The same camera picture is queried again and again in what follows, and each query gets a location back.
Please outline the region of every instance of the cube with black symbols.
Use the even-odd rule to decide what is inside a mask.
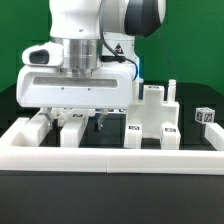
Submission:
[[[195,121],[206,124],[206,123],[213,123],[215,118],[215,111],[208,108],[208,107],[200,107],[196,108],[195,113]]]

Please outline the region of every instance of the black printed symbol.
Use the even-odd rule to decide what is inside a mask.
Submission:
[[[79,117],[80,118],[80,117],[83,117],[83,115],[82,114],[74,114],[73,117]]]
[[[197,120],[198,120],[198,121],[202,121],[202,115],[203,115],[203,114],[200,113],[200,112],[197,113]]]
[[[165,131],[166,132],[173,132],[173,133],[177,132],[175,128],[165,128]]]
[[[119,109],[119,112],[120,113],[124,113],[126,110],[124,110],[124,109]]]
[[[211,122],[212,121],[212,114],[205,114],[204,122]]]
[[[117,54],[124,54],[121,45],[118,43],[117,47],[114,49]]]
[[[159,89],[159,86],[149,86],[149,89]]]
[[[138,126],[129,126],[130,130],[139,131],[140,128]]]

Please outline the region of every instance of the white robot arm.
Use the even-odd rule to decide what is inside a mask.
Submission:
[[[161,25],[165,5],[165,0],[50,0],[51,41],[24,51],[17,101],[23,107],[128,108],[136,65],[106,43],[104,32],[147,37]],[[105,60],[103,47],[114,57]]]

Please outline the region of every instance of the green wall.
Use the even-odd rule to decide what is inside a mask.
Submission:
[[[48,0],[0,1],[0,91],[16,82],[23,50],[49,39]],[[179,82],[204,83],[224,95],[224,1],[167,0],[160,33]],[[167,81],[158,33],[136,40],[145,80]]]

